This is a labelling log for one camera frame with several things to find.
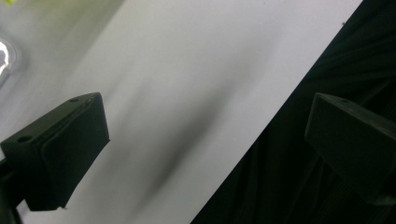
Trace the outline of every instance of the white backdrop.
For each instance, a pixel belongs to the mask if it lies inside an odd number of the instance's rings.
[[[21,63],[0,89],[0,139],[92,91],[111,139],[66,210],[25,222],[189,223],[360,2],[1,5]]]

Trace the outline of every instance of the black curtain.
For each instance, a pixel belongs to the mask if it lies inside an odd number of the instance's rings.
[[[396,1],[365,0],[192,223],[396,223],[304,140],[316,92],[396,121],[395,91]]]

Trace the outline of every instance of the black fabric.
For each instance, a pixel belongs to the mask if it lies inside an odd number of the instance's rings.
[[[396,223],[304,140],[316,92],[394,119],[395,90],[396,1],[363,1],[192,223]]]

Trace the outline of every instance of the white surface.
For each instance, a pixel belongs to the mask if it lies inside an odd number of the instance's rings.
[[[27,1],[0,8],[24,58],[5,139],[104,96],[111,142],[67,210],[26,223],[189,223],[361,1]]]

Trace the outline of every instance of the dark fabric folds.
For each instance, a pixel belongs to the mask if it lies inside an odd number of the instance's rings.
[[[316,92],[396,120],[396,1],[361,3],[192,223],[396,223],[305,142]]]

